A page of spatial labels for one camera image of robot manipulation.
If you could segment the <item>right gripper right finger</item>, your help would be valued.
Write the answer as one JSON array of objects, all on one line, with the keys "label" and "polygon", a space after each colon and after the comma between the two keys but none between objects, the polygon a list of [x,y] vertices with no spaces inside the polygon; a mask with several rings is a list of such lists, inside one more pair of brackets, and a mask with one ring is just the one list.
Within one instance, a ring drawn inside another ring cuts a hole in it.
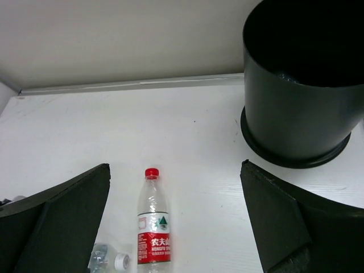
[{"label": "right gripper right finger", "polygon": [[241,183],[263,272],[363,272],[363,209],[245,160]]}]

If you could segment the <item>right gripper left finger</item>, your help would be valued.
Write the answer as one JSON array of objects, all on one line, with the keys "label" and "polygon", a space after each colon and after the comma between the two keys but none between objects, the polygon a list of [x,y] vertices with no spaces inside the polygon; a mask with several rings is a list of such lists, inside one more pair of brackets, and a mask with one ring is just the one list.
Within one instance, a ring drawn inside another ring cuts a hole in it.
[{"label": "right gripper left finger", "polygon": [[109,189],[110,166],[103,163],[1,204],[1,272],[89,272]]}]

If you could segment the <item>clear bottle blue white label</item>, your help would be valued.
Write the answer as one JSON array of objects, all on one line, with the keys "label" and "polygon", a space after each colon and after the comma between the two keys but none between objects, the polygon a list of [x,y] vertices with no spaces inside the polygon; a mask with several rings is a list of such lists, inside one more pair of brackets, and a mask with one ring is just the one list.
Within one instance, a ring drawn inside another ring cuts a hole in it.
[{"label": "clear bottle blue white label", "polygon": [[90,256],[89,272],[128,272],[130,257],[126,253],[120,253],[112,245],[96,243]]}]

